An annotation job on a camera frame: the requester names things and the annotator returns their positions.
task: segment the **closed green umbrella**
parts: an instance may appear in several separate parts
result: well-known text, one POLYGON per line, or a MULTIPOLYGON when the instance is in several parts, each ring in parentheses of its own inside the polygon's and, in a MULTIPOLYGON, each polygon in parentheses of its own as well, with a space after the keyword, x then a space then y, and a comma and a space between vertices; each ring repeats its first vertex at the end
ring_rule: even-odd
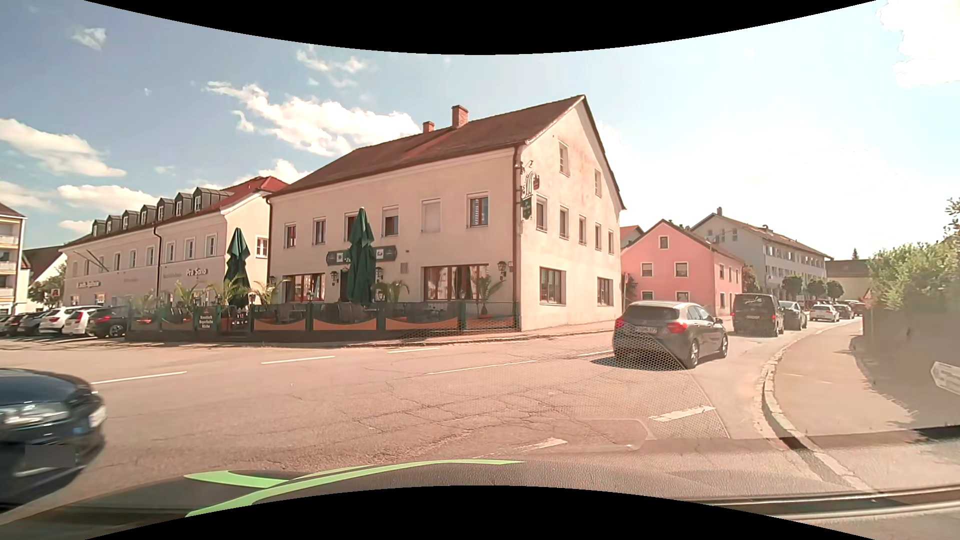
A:
MULTIPOLYGON (((237 284, 245 290, 250 289, 250 279, 247 277, 247 257, 250 256, 250 248, 247 247, 247 240, 243 237, 243 232, 237 227, 233 230, 233 238, 230 239, 230 245, 227 248, 227 273, 224 275, 225 286, 237 280, 237 284)), ((227 298, 231 306, 243 307, 247 305, 246 294, 238 294, 233 298, 227 298)))
POLYGON ((347 275, 347 300, 367 306, 373 299, 371 287, 375 279, 376 253, 373 251, 373 231, 367 221, 367 211, 357 212, 350 231, 350 271, 347 275))

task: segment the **building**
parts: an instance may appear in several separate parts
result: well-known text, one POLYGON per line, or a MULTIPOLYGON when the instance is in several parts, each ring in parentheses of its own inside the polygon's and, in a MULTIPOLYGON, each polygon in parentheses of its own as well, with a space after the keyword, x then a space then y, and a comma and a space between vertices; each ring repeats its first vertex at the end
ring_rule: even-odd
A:
POLYGON ((286 185, 257 177, 223 190, 198 187, 94 220, 90 234, 60 248, 67 256, 64 303, 122 306, 131 296, 156 291, 171 300, 178 282, 212 300, 215 293, 205 289, 223 286, 235 229, 251 251, 251 284, 265 282, 270 208, 264 196, 286 185))
POLYGON ((346 298, 343 254, 366 210, 385 282, 402 302, 490 297, 518 306, 523 330, 615 319, 621 312, 619 188, 585 96, 358 148, 272 195, 270 275, 283 297, 346 298))
MULTIPOLYGON (((23 250, 23 267, 26 272, 24 281, 27 287, 36 282, 45 282, 57 275, 60 266, 66 264, 66 255, 60 252, 60 246, 23 250)), ((42 311, 46 306, 27 298, 25 311, 42 311)))
POLYGON ((620 267, 636 283, 636 300, 693 302, 714 317, 730 314, 743 291, 744 260, 661 219, 620 254, 620 267))
POLYGON ((623 251, 630 247, 631 244, 636 242, 643 236, 643 229, 639 225, 631 225, 628 227, 620 228, 620 251, 623 251))
POLYGON ((849 260, 828 260, 827 279, 843 285, 840 300, 863 300, 870 291, 870 268, 861 258, 849 260))
POLYGON ((27 216, 0 203, 0 314, 21 313, 27 298, 21 247, 27 216))
POLYGON ((783 278, 801 276, 806 285, 812 279, 827 279, 825 261, 830 257, 799 241, 774 233, 763 225, 730 219, 722 208, 690 228, 694 234, 742 258, 751 266, 756 284, 767 294, 786 299, 783 278))

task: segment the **white car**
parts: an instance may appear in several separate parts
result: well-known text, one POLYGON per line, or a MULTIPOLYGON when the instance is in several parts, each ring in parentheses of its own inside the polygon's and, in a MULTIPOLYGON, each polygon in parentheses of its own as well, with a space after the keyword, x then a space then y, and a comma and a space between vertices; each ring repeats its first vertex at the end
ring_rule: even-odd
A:
POLYGON ((55 331, 57 333, 62 333, 63 323, 66 322, 67 317, 74 314, 78 309, 95 309, 97 307, 100 306, 67 306, 51 309, 50 312, 43 317, 43 320, 40 321, 40 331, 55 331))
POLYGON ((86 335, 86 323, 90 321, 90 313, 98 307, 85 307, 71 313, 63 323, 63 335, 86 335))
POLYGON ((840 320, 840 312, 836 307, 827 304, 817 304, 810 309, 811 321, 829 321, 835 323, 840 320))

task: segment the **chimney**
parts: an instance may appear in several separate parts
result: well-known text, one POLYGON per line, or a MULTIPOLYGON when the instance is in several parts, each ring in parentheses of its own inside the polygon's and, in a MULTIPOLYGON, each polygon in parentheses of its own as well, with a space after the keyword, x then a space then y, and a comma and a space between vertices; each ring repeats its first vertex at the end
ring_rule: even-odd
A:
POLYGON ((462 128, 467 125, 467 110, 461 105, 454 105, 453 110, 453 121, 450 123, 450 126, 453 129, 462 128))

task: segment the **asphalt road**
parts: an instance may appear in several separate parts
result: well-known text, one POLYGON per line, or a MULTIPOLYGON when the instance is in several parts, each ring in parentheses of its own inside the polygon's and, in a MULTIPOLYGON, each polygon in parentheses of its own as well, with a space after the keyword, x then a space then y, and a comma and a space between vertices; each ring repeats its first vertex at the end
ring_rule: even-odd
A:
MULTIPOLYGON (((728 357, 692 371, 618 362, 610 333, 394 350, 0 340, 4 366, 94 382, 109 415, 108 447, 93 466, 0 523, 208 470, 564 452, 716 468, 715 456, 689 451, 703 441, 758 441, 762 365, 828 325, 776 338, 731 335, 728 357), (663 452, 642 460, 628 452, 641 446, 663 452)), ((724 463, 816 479, 786 454, 747 445, 724 463)))

